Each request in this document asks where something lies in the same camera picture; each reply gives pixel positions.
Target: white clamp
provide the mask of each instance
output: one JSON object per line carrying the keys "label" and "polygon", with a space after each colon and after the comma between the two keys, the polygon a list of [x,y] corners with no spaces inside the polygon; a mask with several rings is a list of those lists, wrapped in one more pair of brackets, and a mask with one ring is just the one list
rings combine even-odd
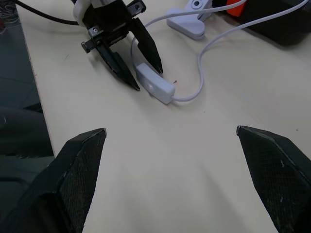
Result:
{"label": "white clamp", "polygon": [[[167,14],[182,13],[185,11],[198,11],[208,8],[212,8],[212,0],[189,0],[184,10],[178,8],[170,9]],[[193,40],[201,40],[204,38],[205,34],[205,24],[204,21],[211,15],[207,14],[197,14],[189,16],[178,16],[167,19],[167,24],[190,37]]]}

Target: beige tabletop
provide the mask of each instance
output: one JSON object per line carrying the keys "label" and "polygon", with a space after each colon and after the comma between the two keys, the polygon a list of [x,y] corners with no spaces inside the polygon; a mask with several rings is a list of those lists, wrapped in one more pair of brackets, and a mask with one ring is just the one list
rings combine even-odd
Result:
{"label": "beige tabletop", "polygon": [[[70,0],[23,0],[73,20]],[[144,23],[187,0],[145,0]],[[251,181],[238,125],[273,131],[311,155],[311,38],[280,49],[244,31],[204,56],[205,86],[194,101],[164,105],[86,54],[87,31],[18,8],[52,145],[96,128],[107,140],[85,233],[276,233]],[[206,39],[166,22],[148,30],[176,95],[196,91],[202,46],[232,25],[206,21]],[[130,65],[130,38],[113,46]]]}

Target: black robotic claw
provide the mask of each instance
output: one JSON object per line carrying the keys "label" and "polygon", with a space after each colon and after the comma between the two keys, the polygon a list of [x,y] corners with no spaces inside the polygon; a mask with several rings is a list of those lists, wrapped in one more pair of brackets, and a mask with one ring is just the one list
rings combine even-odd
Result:
{"label": "black robotic claw", "polygon": [[139,90],[139,86],[124,60],[109,48],[132,32],[138,40],[138,48],[147,61],[159,73],[163,73],[161,58],[154,40],[141,21],[134,18],[146,10],[142,0],[134,0],[127,6],[123,0],[109,0],[106,1],[107,3],[100,0],[91,0],[91,2],[92,4],[83,18],[83,23],[91,36],[89,41],[81,44],[86,52],[96,49],[122,81],[135,90]]}

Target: orange object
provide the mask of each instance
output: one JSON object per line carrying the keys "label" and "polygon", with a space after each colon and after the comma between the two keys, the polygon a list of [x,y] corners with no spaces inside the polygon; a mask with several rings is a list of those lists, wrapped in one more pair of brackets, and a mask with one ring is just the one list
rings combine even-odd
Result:
{"label": "orange object", "polygon": [[[231,5],[231,4],[237,3],[239,1],[240,0],[227,0],[227,5]],[[246,4],[246,2],[244,4],[242,4],[241,6],[237,6],[235,8],[227,10],[227,12],[229,14],[231,14],[232,16],[239,17],[242,14],[242,11],[244,9],[245,4]]]}

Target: table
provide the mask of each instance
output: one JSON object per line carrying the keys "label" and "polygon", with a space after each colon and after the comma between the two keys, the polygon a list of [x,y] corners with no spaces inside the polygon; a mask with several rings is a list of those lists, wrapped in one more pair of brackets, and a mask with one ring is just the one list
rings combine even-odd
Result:
{"label": "table", "polygon": [[[70,0],[24,2],[73,20]],[[147,23],[186,2],[145,0],[140,18]],[[232,34],[204,56],[202,94],[166,106],[113,78],[96,52],[85,54],[85,29],[18,11],[55,154],[79,133],[107,129],[85,233],[276,233],[235,130],[270,130],[311,154],[310,37],[281,50],[244,31]],[[232,28],[216,15],[206,24],[200,42],[165,21],[148,29],[179,97],[199,85],[202,46]],[[113,48],[127,64],[129,48],[130,38]]]}

